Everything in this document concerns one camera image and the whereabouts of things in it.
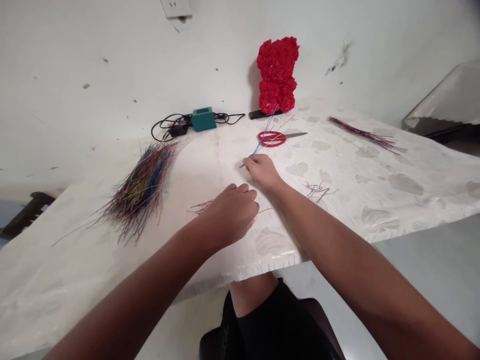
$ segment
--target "floor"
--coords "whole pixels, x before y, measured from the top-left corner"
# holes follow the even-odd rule
[[[451,323],[480,346],[480,215],[376,244]],[[311,262],[278,271],[299,298],[322,304],[347,359],[384,360],[369,332]],[[226,289],[172,306],[138,360],[197,359],[202,335],[220,324]],[[47,350],[19,359],[38,360]]]

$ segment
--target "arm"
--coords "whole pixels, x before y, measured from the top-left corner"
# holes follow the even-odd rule
[[[204,212],[123,280],[44,358],[133,360],[180,290],[218,250],[241,239],[259,211],[255,190],[227,187]]]
[[[316,268],[389,360],[480,359],[479,349],[378,251],[286,184],[267,155],[243,163],[284,214]]]

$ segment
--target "scissor blade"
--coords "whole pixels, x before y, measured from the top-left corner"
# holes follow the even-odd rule
[[[285,134],[286,138],[295,138],[297,136],[307,135],[308,132],[296,132],[294,134]]]

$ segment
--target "table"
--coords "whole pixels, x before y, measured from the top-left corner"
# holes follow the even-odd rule
[[[299,101],[276,116],[285,133],[308,132],[264,148],[281,177],[301,193],[306,183],[330,188],[318,203],[369,243],[453,222],[480,211],[480,159],[322,100]],[[365,131],[393,135],[408,153],[395,155],[327,121],[335,116]],[[26,231],[0,252],[0,359],[55,344],[116,284],[196,215],[190,207],[213,199],[230,183],[251,182],[239,169],[256,147],[267,119],[189,130],[169,171],[162,209],[137,245],[117,245],[118,232],[91,222],[116,185],[138,161],[139,143],[118,141],[91,164]],[[307,259],[270,201],[258,193],[260,211],[246,236],[210,258],[176,301]]]

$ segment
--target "wall socket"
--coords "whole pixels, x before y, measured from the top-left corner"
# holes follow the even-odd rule
[[[178,18],[192,15],[189,0],[161,0],[167,18]]]

